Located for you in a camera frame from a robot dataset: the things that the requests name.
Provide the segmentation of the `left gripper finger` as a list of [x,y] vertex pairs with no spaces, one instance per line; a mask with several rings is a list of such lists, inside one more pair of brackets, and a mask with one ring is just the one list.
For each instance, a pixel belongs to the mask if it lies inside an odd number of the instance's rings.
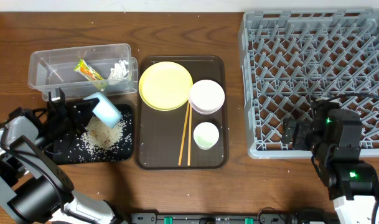
[[65,105],[65,93],[61,88],[56,88],[48,92],[49,106],[54,108],[56,106]]
[[98,98],[92,98],[89,100],[78,101],[73,104],[75,110],[75,116],[78,118],[80,124],[88,124],[93,117],[93,110],[98,105],[100,100]]

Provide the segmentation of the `light blue bowl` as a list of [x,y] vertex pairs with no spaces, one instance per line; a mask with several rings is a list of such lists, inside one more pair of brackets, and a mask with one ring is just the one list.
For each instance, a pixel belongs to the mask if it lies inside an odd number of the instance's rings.
[[110,129],[113,129],[121,119],[121,112],[107,97],[101,92],[94,93],[84,98],[84,100],[98,99],[98,104],[92,112]]

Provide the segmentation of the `small green white cup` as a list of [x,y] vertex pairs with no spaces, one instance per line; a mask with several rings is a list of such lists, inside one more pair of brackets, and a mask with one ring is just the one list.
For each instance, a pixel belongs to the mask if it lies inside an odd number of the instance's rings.
[[193,132],[193,138],[202,150],[211,149],[219,140],[218,128],[210,122],[203,122],[198,124]]

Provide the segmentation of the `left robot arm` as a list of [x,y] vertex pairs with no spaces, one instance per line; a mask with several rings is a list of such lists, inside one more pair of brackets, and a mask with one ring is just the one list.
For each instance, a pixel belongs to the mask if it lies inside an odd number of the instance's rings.
[[83,134],[92,115],[110,128],[121,118],[100,92],[67,102],[59,89],[56,97],[49,96],[46,108],[18,107],[0,122],[0,206],[16,223],[129,222],[107,201],[77,192],[45,154],[64,134]]

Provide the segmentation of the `pink white bowl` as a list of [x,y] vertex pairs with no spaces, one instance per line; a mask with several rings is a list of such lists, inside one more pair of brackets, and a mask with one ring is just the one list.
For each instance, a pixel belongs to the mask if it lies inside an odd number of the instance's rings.
[[200,114],[217,112],[225,102],[222,86],[212,80],[200,80],[189,91],[189,103]]

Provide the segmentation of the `white tissue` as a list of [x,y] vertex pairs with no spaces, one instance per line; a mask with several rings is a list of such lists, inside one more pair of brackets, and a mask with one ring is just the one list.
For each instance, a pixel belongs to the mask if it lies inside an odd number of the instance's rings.
[[110,74],[108,79],[122,79],[128,76],[128,65],[129,62],[126,60],[120,60],[118,63],[114,64],[114,67],[110,69]]

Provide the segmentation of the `green orange snack wrapper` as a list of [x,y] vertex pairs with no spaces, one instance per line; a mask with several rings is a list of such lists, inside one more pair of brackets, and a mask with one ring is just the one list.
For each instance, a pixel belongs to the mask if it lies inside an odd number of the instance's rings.
[[80,59],[76,67],[74,68],[75,72],[78,72],[83,77],[85,77],[89,82],[95,82],[93,85],[100,91],[104,91],[107,87],[105,79],[90,65]]

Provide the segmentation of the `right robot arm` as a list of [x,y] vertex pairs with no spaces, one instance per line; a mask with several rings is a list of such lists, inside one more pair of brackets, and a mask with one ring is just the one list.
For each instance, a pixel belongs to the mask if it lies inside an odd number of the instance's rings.
[[311,105],[312,121],[286,118],[283,143],[310,151],[311,163],[327,187],[341,223],[379,223],[379,180],[360,159],[360,115],[341,108],[335,98]]

